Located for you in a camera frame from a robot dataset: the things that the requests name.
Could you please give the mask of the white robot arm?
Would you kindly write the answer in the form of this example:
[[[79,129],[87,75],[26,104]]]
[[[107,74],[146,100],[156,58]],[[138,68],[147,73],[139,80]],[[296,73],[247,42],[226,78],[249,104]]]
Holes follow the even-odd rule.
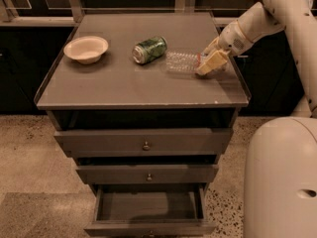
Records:
[[[289,66],[264,56],[255,80],[278,105],[305,113],[260,126],[250,142],[244,181],[244,238],[317,238],[317,19],[313,0],[261,0],[223,29],[195,70],[208,74],[264,36],[283,32]]]

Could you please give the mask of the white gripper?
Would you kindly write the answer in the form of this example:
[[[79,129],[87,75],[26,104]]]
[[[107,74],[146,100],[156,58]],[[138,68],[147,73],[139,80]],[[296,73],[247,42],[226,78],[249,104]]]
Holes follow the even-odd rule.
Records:
[[[274,19],[261,2],[256,3],[237,20],[227,25],[219,38],[215,38],[202,52],[198,75],[206,75],[224,65],[229,57],[239,56],[261,38],[276,34],[284,27]]]

